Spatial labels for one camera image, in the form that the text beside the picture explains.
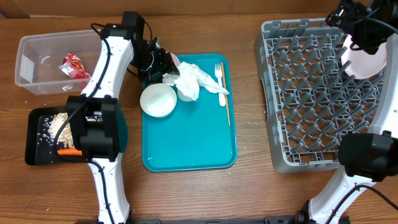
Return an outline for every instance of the gray dish rack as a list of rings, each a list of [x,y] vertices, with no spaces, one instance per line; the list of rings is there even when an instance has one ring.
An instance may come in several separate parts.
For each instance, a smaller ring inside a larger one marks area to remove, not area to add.
[[[366,133],[384,72],[355,80],[340,57],[347,37],[324,19],[267,21],[254,43],[267,106],[274,169],[280,173],[337,168],[347,132]]]

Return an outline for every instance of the wooden table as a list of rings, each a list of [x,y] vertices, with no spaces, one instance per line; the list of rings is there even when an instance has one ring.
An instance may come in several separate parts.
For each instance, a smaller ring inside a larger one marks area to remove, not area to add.
[[[141,154],[141,84],[133,76],[126,76],[120,96],[129,126],[123,176],[134,218],[183,220],[293,215],[306,200],[321,191],[333,171],[279,174],[272,167],[264,92],[257,77],[253,43],[264,21],[325,16],[146,17],[154,35],[163,40],[168,51],[218,52],[228,59],[239,156],[229,169],[167,173],[147,170]],[[84,30],[90,28],[91,22],[120,21],[120,17],[0,20],[0,223],[73,223],[96,219],[98,201],[87,165],[25,164],[29,112],[45,104],[64,105],[69,94],[33,95],[14,83],[14,67],[19,41],[25,35]],[[398,179],[391,177],[376,188],[398,202],[398,194],[394,192],[397,185]],[[398,213],[370,191],[362,194],[347,214],[353,223],[397,223],[398,219]]]

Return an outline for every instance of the white fork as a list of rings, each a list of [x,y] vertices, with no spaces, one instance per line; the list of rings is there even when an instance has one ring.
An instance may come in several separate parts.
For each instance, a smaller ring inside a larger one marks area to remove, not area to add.
[[[223,72],[221,71],[221,64],[216,64],[215,73],[218,81],[218,85],[223,87],[223,82],[221,78],[223,77]],[[220,102],[220,106],[225,106],[225,96],[222,93],[218,93],[218,101]]]

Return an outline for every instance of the teal tray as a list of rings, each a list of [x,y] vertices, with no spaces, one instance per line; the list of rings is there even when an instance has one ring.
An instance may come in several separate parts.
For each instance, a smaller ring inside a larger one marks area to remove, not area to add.
[[[144,165],[154,172],[230,167],[238,157],[238,148],[228,61],[220,54],[177,57],[181,62],[198,65],[215,80],[215,64],[224,63],[231,126],[226,107],[218,103],[218,94],[204,87],[200,87],[197,101],[185,102],[177,97],[172,114],[165,118],[142,112]]]

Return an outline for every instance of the transparent container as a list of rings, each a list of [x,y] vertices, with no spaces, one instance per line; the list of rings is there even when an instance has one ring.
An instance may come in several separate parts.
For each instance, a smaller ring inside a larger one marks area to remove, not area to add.
[[[93,30],[25,36],[19,42],[15,84],[36,95],[82,91],[89,78],[73,80],[59,66],[73,52],[92,75],[101,53],[101,39]]]

